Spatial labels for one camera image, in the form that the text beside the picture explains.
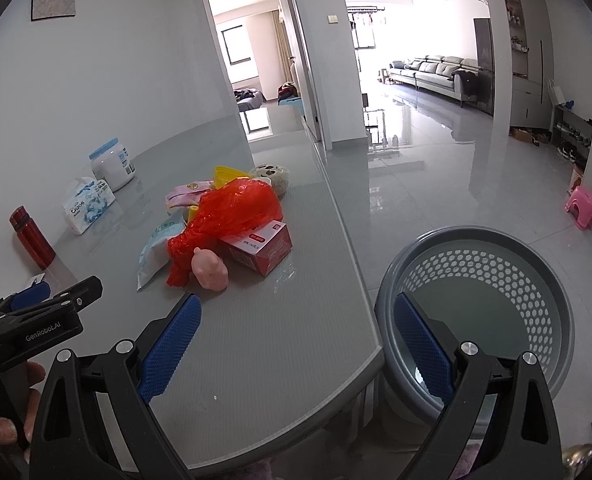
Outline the person's left hand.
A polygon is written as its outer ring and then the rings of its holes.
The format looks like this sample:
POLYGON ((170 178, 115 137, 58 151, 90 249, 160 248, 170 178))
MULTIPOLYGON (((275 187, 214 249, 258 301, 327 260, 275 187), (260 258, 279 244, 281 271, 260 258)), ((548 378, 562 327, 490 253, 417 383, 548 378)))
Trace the person's left hand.
POLYGON ((27 361, 0 374, 0 463, 28 468, 41 393, 34 388, 46 370, 27 361))

